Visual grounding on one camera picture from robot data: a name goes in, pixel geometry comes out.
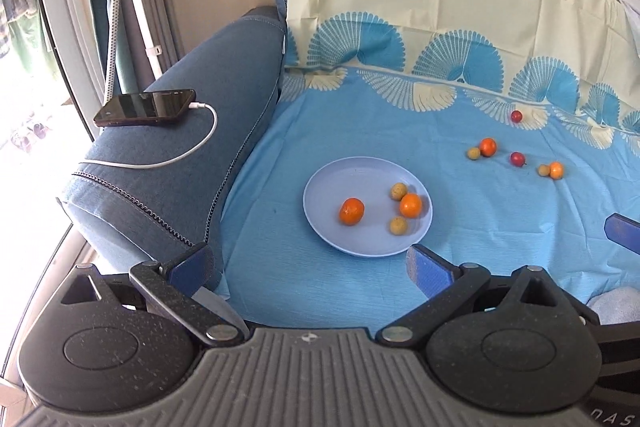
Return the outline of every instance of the blue bedsheet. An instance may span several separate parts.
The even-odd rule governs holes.
[[[285,100],[226,200],[221,293],[228,291],[244,318],[375,332],[424,301],[406,275],[404,254],[352,257],[306,222],[306,182],[344,156],[378,156],[415,174],[433,200],[422,244],[454,264],[475,261],[495,274],[538,264],[582,301],[621,284],[640,288],[640,257],[603,231],[614,212],[640,215],[640,158],[622,133],[609,148],[595,148],[551,106],[542,129],[517,128],[497,120],[482,94],[455,82],[447,84],[454,87],[450,107],[406,110],[370,71],[342,71],[332,90],[283,86]],[[497,154],[468,160],[466,150],[488,136],[497,140]],[[522,169],[508,161],[516,150],[527,157]],[[538,165],[553,160],[565,165],[563,180],[538,176]]]

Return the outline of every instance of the garment steamer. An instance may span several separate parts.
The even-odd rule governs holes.
[[[113,68],[114,34],[109,49]],[[614,214],[605,230],[639,252],[639,223]],[[21,425],[640,426],[640,323],[601,326],[542,267],[492,276],[414,245],[407,272],[428,301],[375,336],[245,338],[174,286],[185,265],[205,282],[202,246],[128,274],[77,265],[20,349],[39,405]]]

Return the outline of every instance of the blue sofa armrest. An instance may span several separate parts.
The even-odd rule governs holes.
[[[80,164],[59,200],[87,241],[119,271],[165,263],[206,242],[214,290],[222,277],[220,215],[239,169],[267,129],[278,97],[284,23],[275,9],[250,12],[213,35],[148,90],[191,88],[212,105],[218,128],[187,158],[158,169]],[[107,128],[87,158],[149,164],[189,150],[212,115],[190,110],[175,126]]]

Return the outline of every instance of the smartphone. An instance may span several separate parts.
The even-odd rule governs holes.
[[[173,123],[196,99],[193,89],[137,92],[114,96],[95,115],[98,127]]]

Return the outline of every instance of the red cherry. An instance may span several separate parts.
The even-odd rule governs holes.
[[[516,167],[522,167],[526,163],[524,154],[521,152],[512,152],[509,161]]]

